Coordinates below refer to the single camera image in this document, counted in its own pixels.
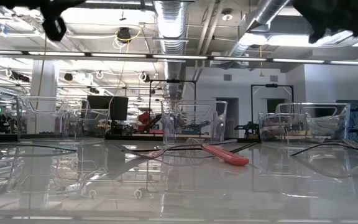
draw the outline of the monitor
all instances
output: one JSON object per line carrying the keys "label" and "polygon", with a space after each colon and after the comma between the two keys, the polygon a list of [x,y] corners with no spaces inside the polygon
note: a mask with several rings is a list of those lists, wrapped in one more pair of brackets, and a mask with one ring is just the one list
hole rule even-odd
{"label": "monitor", "polygon": [[[116,121],[126,121],[128,112],[128,97],[88,96],[87,100],[91,110],[108,110],[111,98],[111,119]],[[86,101],[83,101],[82,105],[83,108],[86,108]]]}
{"label": "monitor", "polygon": [[111,102],[110,117],[116,121],[126,121],[128,113],[128,97],[115,96]]}

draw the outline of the black cable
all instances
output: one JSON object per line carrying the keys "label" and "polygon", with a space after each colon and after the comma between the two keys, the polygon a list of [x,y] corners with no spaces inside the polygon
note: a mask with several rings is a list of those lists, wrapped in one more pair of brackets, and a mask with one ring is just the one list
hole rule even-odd
{"label": "black cable", "polygon": [[21,144],[21,143],[0,143],[0,146],[29,146],[29,147],[46,147],[50,149],[60,149],[60,150],[66,150],[70,152],[76,152],[76,149],[68,148],[68,147],[61,147],[61,146],[47,146],[47,145],[41,145],[41,144]]}
{"label": "black cable", "polygon": [[[237,142],[237,140],[233,139],[233,140],[227,140],[227,141],[223,141],[223,142],[217,142],[217,143],[209,143],[210,145],[213,145],[213,146],[218,146],[218,145],[222,145],[222,144],[230,144],[230,143],[235,143]],[[172,149],[177,149],[177,148],[183,148],[183,147],[200,147],[202,145],[202,143],[199,143],[199,144],[185,144],[185,145],[179,145],[179,146],[172,146],[172,147],[168,147],[166,149],[162,149],[160,153],[156,154],[155,156],[146,156],[144,154],[140,154],[138,152],[135,152],[135,151],[132,151],[130,149],[127,149],[126,147],[114,142],[114,141],[110,141],[109,142],[110,144],[112,144],[113,146],[116,146],[117,148],[125,151],[125,152],[128,152],[128,153],[131,153],[132,155],[135,155],[135,156],[139,156],[141,158],[147,158],[147,159],[155,159],[155,158],[158,158],[160,156],[162,156],[165,152],[167,152],[168,150],[172,150]]]}
{"label": "black cable", "polygon": [[302,150],[300,152],[296,152],[296,153],[292,154],[291,156],[296,156],[298,154],[301,154],[302,152],[309,151],[310,149],[314,149],[314,148],[319,147],[319,146],[342,146],[342,147],[345,147],[345,148],[348,148],[348,149],[354,149],[354,150],[358,151],[358,148],[356,148],[356,147],[347,146],[347,145],[339,144],[339,143],[329,143],[329,142],[327,142],[327,143],[322,143],[322,144],[317,144],[315,146],[311,146],[311,147],[309,147],[307,149],[304,149],[304,150]]}

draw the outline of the red object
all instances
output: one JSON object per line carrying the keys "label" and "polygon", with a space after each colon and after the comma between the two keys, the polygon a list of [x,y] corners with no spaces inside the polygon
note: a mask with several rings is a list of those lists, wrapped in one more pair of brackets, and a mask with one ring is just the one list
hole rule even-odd
{"label": "red object", "polygon": [[162,133],[163,133],[162,130],[150,129],[150,134],[162,134]]}
{"label": "red object", "polygon": [[146,128],[146,125],[141,125],[141,124],[140,124],[140,125],[137,126],[137,130],[138,130],[139,132],[141,132],[141,133],[145,131],[145,128]]}
{"label": "red object", "polygon": [[138,120],[142,124],[148,124],[149,123],[149,112],[145,112],[145,113],[142,113],[141,115],[139,115]]}
{"label": "red object", "polygon": [[225,162],[232,164],[234,166],[245,166],[249,163],[249,160],[243,156],[239,156],[237,154],[227,152],[224,149],[221,149],[216,146],[203,144],[201,146],[204,151],[211,153],[212,155],[223,159]]}

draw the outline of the metal frame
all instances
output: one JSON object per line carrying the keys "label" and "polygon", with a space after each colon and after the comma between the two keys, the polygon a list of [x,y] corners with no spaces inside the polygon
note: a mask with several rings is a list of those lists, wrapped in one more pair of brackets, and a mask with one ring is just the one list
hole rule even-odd
{"label": "metal frame", "polygon": [[127,54],[117,52],[62,52],[62,51],[24,51],[0,50],[0,57],[29,58],[37,60],[99,60],[99,61],[141,61],[156,62],[158,60],[213,60],[222,62],[265,62],[265,63],[297,63],[312,65],[353,65],[352,60],[315,60],[298,58],[267,58],[267,57],[224,57],[212,55],[168,55],[168,54]]}
{"label": "metal frame", "polygon": [[194,85],[194,100],[197,99],[197,82],[193,80],[150,80],[149,82],[149,121],[150,114],[152,112],[152,83],[153,82],[166,82],[166,83],[192,83]]}
{"label": "metal frame", "polygon": [[292,103],[294,103],[293,85],[251,84],[251,122],[254,122],[254,86],[264,86],[266,88],[290,87],[291,88],[291,99],[292,99]]}

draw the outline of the pipe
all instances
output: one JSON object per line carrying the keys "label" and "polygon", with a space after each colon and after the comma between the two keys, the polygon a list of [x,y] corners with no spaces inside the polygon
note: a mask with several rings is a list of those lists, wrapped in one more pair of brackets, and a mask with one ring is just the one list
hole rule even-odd
{"label": "pipe", "polygon": [[222,10],[223,10],[223,1],[220,1],[218,3],[218,9],[216,10],[216,15],[215,15],[214,21],[211,25],[211,30],[209,31],[208,37],[205,42],[204,50],[202,53],[203,55],[205,55],[206,52],[208,51],[209,44],[211,43],[212,37],[215,33],[215,28],[216,28],[216,25],[218,24],[218,20],[220,18],[219,15],[222,14]]}
{"label": "pipe", "polygon": [[251,42],[249,39],[252,38],[252,34],[247,32],[271,22],[289,2],[290,0],[261,0],[245,34],[234,44],[233,48],[227,52],[226,56],[241,57],[247,51],[249,47],[247,43]]}
{"label": "pipe", "polygon": [[262,0],[258,4],[257,12],[253,21],[247,28],[249,30],[255,29],[264,24],[271,22],[274,17],[290,2],[291,0]]}
{"label": "pipe", "polygon": [[[155,1],[155,11],[158,15],[157,24],[159,36],[163,38],[183,39],[186,33],[186,15],[187,2],[176,1]],[[185,42],[181,41],[160,41],[163,54],[183,55],[185,53]],[[165,79],[180,79],[181,77],[180,62],[164,62]],[[178,98],[179,92],[177,86],[169,85],[168,94],[171,98]]]}
{"label": "pipe", "polygon": [[206,20],[204,22],[203,31],[201,31],[200,40],[198,41],[198,45],[197,45],[196,55],[201,53],[201,48],[204,43],[205,35],[206,35],[206,32],[208,31],[209,23],[211,22],[212,13],[214,11],[214,6],[215,6],[215,2],[212,2],[212,1],[208,5],[208,15],[206,16]]}

